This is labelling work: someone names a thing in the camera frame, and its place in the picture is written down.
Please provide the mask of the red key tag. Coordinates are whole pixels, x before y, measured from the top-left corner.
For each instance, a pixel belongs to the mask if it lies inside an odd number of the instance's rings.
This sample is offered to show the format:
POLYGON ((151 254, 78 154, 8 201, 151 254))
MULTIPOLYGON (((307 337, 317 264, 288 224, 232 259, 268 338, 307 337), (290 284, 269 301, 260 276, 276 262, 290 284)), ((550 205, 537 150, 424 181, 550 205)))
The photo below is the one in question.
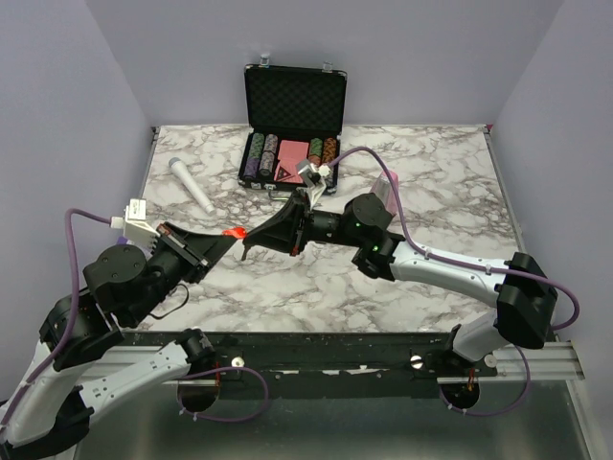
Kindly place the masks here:
POLYGON ((247 230, 244 227, 233 227, 222 231, 223 236, 233 237, 237 240, 243 240, 247 237, 247 230))

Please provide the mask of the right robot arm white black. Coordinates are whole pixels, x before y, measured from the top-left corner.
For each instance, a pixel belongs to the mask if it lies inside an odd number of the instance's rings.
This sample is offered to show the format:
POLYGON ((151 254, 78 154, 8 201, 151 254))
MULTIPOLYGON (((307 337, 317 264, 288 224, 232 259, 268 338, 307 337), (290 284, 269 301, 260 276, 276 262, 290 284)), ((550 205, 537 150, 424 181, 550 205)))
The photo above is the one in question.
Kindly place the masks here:
POLYGON ((532 256, 516 252, 505 261, 435 255, 389 231, 392 218, 373 193, 355 197, 336 214, 312 209, 307 194, 296 191, 279 212, 248 232, 243 245, 246 250, 261 246, 291 257, 310 242, 353 247, 353 264, 369 278, 431 285, 487 305, 487 313, 456 326, 442 349, 442 367, 451 375, 464 374, 508 344, 531 350, 544 346, 557 293, 532 256))

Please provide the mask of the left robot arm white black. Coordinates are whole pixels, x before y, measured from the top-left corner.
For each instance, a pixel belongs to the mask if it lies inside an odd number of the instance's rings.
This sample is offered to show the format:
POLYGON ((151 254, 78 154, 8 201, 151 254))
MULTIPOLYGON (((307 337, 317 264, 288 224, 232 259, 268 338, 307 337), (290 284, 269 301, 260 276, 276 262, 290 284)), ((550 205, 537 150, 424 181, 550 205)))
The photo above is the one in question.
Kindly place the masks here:
POLYGON ((187 329, 130 368, 79 380, 124 341, 125 329, 137 327, 179 284, 201 282, 236 241, 164 222, 149 256, 134 244, 115 244, 87 265, 84 288, 51 309, 26 378, 1 407, 2 458, 53 457, 136 392, 184 376, 205 377, 216 364, 213 345, 199 329, 187 329))

